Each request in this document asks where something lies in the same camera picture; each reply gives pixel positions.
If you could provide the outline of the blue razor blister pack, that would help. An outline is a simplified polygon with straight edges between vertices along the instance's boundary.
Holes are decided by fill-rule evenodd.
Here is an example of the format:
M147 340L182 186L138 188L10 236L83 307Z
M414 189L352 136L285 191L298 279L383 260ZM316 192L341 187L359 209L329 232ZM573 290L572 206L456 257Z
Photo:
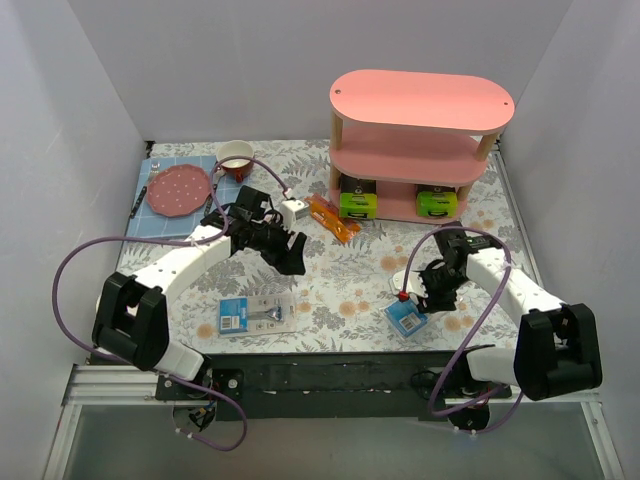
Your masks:
M393 331L403 339L408 339L420 332L430 323L434 323L442 316L438 313L422 313L412 301L396 300L381 310Z
M217 313L221 336L291 333L297 329L296 305L291 293L222 299Z

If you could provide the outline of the black green Gillette razor box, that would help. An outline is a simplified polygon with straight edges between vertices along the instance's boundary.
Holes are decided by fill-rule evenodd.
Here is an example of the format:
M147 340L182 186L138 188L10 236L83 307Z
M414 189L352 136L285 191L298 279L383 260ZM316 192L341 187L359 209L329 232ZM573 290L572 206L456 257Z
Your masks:
M351 219L375 219L378 210L377 185L374 180L343 175L340 179L339 216Z

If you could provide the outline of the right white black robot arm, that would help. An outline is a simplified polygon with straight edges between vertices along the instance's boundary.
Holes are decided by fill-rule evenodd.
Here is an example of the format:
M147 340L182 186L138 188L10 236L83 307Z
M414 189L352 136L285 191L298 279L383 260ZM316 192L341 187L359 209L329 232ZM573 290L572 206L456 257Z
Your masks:
M423 314L453 311L460 287L490 295L518 329L512 349L463 347L451 359L454 389L475 397L488 386L518 387L530 400L590 390L603 380L595 315L548 293L513 266L507 246L458 222L430 232L440 256L422 270L405 268L390 283L399 300Z

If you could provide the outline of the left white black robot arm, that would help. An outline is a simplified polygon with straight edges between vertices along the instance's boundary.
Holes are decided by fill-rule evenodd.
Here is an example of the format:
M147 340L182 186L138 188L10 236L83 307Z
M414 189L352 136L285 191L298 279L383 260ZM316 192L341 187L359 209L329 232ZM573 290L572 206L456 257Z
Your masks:
M202 368L201 353L171 339L171 303L211 267L244 249L259 252L282 275L304 274L306 236L293 226L307 210L307 203L298 199L273 207L268 194L241 187L235 202L205 216L184 246L132 275L116 272L105 281L94 345L142 371L174 375L188 398L205 398L213 377Z

